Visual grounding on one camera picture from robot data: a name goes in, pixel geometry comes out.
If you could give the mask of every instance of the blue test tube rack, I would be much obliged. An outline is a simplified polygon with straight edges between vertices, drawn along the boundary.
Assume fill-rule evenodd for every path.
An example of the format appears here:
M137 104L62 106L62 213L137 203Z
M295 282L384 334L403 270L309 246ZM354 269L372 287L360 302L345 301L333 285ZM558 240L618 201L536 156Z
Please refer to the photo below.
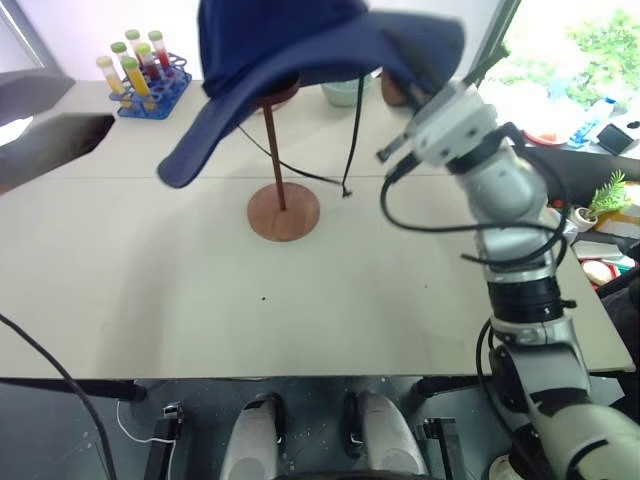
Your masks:
M144 68L140 67L142 75L147 85L149 85L149 90L151 90L151 95L146 97L138 95L126 77L122 79L125 93L111 93L109 95L111 100L131 104L130 107L122 105L118 109L118 115L121 117L148 118L152 120L165 119L169 116L176 103L178 103L178 100L180 100L189 82L191 82L191 75L184 71L184 66L187 63L184 58L169 53L171 67L167 69L160 65L155 53L154 58L156 60L156 67L160 73L159 80L151 80L144 71ZM149 105L150 103L153 103L155 108L149 109L145 107L145 105Z

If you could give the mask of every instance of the hat brim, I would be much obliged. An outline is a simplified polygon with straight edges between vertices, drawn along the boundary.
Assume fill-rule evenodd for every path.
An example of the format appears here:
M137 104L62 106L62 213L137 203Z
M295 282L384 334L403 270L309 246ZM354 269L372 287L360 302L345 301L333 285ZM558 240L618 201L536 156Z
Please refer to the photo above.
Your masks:
M297 72L301 85L355 78L358 71L384 67L414 82L426 92L441 85L416 78L385 33L409 42L424 53L429 67L444 81L455 72L464 34L451 20L389 12L368 12L319 34L292 44L256 64L233 87L211 99L200 111L173 152L158 166L167 185L181 188L200 173L218 142L254 110L253 100L274 81Z

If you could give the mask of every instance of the test tube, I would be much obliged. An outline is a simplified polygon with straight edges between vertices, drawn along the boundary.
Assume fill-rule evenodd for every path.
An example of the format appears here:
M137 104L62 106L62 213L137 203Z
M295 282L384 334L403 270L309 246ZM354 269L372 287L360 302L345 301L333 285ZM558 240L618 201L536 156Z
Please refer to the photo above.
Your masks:
M144 81L144 77L142 76L142 72L140 72L140 68L138 68L138 62L136 62L135 58L124 57L122 59L122 68L127 73L127 77L129 77L129 81L136 93L141 97L147 97L151 95L151 90L147 86L147 82ZM147 110L153 110L156 108L155 103L145 102L144 107Z
M160 65L165 70L171 68L171 62L169 61L169 54L167 53L167 47L164 46L164 40L162 40L162 32L154 30L149 32L149 40L153 44L153 49L156 51L156 57L160 60Z
M133 49L133 53L136 53L136 47L142 43L142 40L140 40L140 32L137 30L127 30L126 32L124 32L124 36L127 37L127 40L129 40L131 48ZM142 60L140 60L140 57L138 57L138 63L142 65Z
M102 57L98 57L96 58L96 64L102 69L102 74L104 75L105 80L111 87L111 91L113 93L117 93L118 95L125 94L127 90L124 88L124 85L120 80L120 77L118 77L118 73L116 72L116 69L113 66L113 61L111 60L111 57L108 57L106 55ZM131 102L121 101L120 104L123 107L131 108Z
M118 56L118 62L121 62L127 55L127 46L124 42L116 42L111 44L111 51Z
M148 43L140 43L136 47L136 55L138 59L142 62L142 68L147 72L149 78L151 80L160 80L160 72L158 72L158 67L156 67L156 62L153 58L153 54L151 53L151 47Z

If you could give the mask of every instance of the table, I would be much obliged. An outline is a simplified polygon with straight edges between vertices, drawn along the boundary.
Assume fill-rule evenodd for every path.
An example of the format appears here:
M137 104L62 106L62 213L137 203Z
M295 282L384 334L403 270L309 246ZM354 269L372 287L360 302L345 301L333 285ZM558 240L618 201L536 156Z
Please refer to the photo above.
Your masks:
M45 117L112 111L105 88L80 83ZM0 197L2 312L83 379L474 374L490 307L481 269L457 258L474 252L472 236L408 233L382 217L388 167L374 152L407 113L389 111L377 88L364 104L354 194L296 178L318 196L321 216L287 244L247 223L246 203L271 182L271 166L239 132L188 187L156 178L206 100L196 82L165 121L118 117L93 152ZM353 110L310 87L275 115L284 161L342 174ZM266 144L262 124L255 115L245 127ZM394 187L390 207L417 223L472 220L454 179L426 167ZM559 282L578 301L588 368L632 369L571 253ZM0 376L57 377L6 329Z

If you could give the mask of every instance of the hat stand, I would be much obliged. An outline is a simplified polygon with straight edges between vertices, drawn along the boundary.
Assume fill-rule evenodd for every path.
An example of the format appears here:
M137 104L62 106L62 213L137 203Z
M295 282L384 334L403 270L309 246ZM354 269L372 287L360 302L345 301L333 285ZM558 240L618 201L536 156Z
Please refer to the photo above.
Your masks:
M302 185L283 182L280 171L273 106L289 100L299 88L300 77L295 75L278 82L255 101L264 113L276 183L261 188L251 197L247 218L254 232L274 242L290 242L304 237L313 230L320 217L320 203L315 194Z

